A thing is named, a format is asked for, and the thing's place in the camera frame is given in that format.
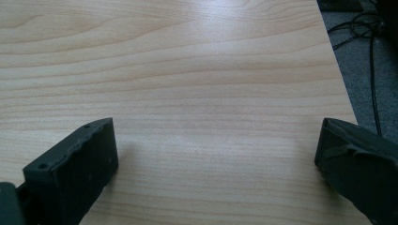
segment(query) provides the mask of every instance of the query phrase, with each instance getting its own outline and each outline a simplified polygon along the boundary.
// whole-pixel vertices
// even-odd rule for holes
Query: wooden table
[[[0,0],[0,181],[113,117],[82,224],[369,224],[314,166],[355,122],[314,0]]]

